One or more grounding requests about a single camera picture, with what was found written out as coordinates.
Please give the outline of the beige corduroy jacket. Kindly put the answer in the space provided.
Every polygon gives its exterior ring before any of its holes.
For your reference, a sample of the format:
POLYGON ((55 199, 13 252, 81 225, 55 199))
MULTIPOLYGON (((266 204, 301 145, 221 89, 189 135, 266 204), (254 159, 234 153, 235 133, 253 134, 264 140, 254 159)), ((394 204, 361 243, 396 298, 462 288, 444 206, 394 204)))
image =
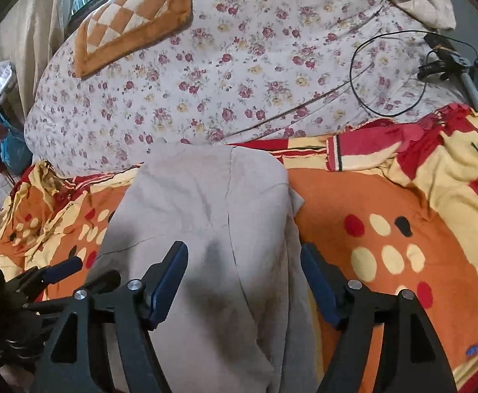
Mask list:
POLYGON ((175 392, 313 392, 316 340, 294 217, 302 199, 270 154, 154 145, 116 209, 91 276, 139 279, 177 240, 188 263, 151 334, 175 392))

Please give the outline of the orange red yellow blanket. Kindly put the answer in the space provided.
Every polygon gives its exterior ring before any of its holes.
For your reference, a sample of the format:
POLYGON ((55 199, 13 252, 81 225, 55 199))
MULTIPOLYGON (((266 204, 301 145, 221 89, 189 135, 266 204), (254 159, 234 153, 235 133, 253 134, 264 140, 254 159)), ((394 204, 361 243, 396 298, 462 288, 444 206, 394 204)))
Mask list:
MULTIPOLYGON (((345 275, 411 288, 457 388, 478 392, 478 112, 451 104, 418 122, 376 120, 336 136, 250 142, 304 199, 296 223, 345 275)), ((92 267, 138 170, 61 178, 41 161, 0 211, 7 279, 76 256, 92 267)))

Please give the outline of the blue plastic bag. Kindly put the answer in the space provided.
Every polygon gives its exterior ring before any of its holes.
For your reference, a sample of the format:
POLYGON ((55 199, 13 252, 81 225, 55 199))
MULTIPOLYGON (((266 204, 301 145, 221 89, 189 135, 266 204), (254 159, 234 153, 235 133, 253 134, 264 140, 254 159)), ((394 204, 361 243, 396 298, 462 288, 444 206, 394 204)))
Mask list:
POLYGON ((23 133, 13 126, 0 111, 0 124, 6 128, 6 136, 0 141, 0 158, 15 176, 21 176, 32 162, 23 133))

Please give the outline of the black clamp device with pole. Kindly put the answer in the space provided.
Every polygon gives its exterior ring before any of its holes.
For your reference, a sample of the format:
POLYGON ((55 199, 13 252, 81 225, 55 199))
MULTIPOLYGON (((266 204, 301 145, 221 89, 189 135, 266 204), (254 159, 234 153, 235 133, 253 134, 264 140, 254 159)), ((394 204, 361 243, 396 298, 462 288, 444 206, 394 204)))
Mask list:
POLYGON ((441 81, 455 80, 460 84, 469 105, 478 111, 478 88, 470 75, 472 69, 478 70, 478 65, 472 64, 469 59, 456 51, 450 39, 445 36, 428 33, 423 39, 437 58, 419 66, 417 79, 424 81, 438 75, 441 81))

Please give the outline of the beige curtain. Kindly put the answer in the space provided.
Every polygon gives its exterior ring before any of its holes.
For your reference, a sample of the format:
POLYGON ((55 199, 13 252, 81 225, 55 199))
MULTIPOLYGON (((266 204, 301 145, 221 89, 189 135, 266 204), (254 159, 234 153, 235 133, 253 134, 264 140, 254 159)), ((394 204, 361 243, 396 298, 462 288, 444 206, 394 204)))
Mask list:
POLYGON ((8 94, 23 121, 35 101, 37 84, 65 41, 73 0, 18 0, 0 23, 0 61, 13 63, 17 85, 8 94))

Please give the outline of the white floral quilt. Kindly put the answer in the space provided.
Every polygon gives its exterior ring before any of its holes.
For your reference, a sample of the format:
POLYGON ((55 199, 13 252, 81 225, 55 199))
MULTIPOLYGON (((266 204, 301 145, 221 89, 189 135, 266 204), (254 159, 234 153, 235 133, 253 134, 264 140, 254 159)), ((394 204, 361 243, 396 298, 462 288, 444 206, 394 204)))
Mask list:
POLYGON ((75 176, 126 168, 157 142, 232 144, 414 122, 459 100, 418 81, 424 26, 391 0, 193 0, 176 33, 85 78, 75 36, 37 87, 24 137, 75 176))

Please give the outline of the orange checkered cushion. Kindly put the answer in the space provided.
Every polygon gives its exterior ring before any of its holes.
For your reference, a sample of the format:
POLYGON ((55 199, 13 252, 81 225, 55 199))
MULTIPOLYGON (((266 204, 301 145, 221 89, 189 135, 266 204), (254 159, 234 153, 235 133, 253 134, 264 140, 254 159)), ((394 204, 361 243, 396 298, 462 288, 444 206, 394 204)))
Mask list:
POLYGON ((192 8, 192 0, 108 0, 77 29, 76 76, 88 77, 161 41, 188 23, 192 8))

